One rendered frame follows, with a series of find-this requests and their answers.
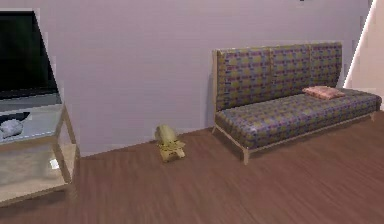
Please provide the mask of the grey crumpled cloth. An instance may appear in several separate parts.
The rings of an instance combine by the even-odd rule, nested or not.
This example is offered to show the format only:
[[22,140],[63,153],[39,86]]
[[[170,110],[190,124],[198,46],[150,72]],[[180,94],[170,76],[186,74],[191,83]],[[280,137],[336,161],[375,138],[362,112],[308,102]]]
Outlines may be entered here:
[[18,135],[23,130],[23,123],[19,120],[12,119],[4,121],[0,124],[0,131],[3,138],[9,138]]

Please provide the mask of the black television set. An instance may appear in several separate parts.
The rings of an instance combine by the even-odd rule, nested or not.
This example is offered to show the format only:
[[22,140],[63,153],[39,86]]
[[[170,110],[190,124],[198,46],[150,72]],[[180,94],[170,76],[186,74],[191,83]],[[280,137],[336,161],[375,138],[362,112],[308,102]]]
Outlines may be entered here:
[[61,104],[34,11],[0,11],[0,112]]

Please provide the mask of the purple patterned sofa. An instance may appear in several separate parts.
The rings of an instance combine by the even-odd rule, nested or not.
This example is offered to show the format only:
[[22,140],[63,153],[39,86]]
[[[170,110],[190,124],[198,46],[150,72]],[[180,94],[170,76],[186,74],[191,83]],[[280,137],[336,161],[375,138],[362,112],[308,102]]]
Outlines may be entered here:
[[[363,117],[382,98],[337,86],[342,44],[320,42],[213,51],[214,130],[250,154]],[[345,94],[318,99],[304,88],[328,86]]]

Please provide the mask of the pale wooden tv stand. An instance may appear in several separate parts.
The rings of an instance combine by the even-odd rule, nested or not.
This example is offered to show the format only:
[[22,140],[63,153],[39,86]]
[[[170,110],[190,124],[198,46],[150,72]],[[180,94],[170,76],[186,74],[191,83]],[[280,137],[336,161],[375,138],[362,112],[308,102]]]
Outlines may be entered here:
[[[76,193],[80,152],[66,106],[27,111],[20,134],[3,138],[0,133],[0,207],[60,190]],[[58,169],[51,168],[52,159]]]

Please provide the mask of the yellow-green toy figure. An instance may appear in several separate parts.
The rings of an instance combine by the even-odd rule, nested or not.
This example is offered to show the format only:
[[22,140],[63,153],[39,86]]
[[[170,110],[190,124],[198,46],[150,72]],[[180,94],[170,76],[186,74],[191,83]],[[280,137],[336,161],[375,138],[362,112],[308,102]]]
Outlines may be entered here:
[[155,139],[164,162],[169,162],[174,156],[184,158],[185,143],[177,138],[175,131],[168,125],[159,125],[155,131]]

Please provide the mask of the pink cushion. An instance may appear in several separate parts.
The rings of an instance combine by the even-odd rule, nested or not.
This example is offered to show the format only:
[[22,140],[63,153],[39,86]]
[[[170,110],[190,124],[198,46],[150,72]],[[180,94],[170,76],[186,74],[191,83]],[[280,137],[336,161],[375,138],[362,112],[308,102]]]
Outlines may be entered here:
[[303,89],[305,94],[313,96],[318,99],[330,100],[334,98],[344,97],[345,94],[336,88],[328,86],[313,86]]

